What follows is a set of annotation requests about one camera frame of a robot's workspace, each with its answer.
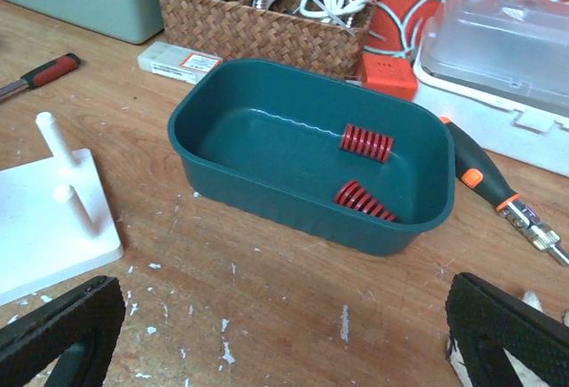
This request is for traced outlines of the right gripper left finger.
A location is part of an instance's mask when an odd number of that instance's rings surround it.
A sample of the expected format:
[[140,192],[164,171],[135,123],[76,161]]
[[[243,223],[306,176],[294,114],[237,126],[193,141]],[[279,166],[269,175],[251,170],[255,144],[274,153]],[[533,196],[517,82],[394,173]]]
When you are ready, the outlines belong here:
[[124,316],[115,277],[69,290],[1,329],[1,384],[23,386],[55,362],[47,386],[101,386]]

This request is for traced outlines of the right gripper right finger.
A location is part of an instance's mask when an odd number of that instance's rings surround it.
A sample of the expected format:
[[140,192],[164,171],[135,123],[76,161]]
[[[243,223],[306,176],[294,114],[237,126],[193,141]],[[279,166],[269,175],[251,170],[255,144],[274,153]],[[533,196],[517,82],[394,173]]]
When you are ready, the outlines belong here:
[[453,278],[445,303],[450,343],[472,386],[521,386],[512,356],[549,386],[568,384],[568,327],[478,276]]

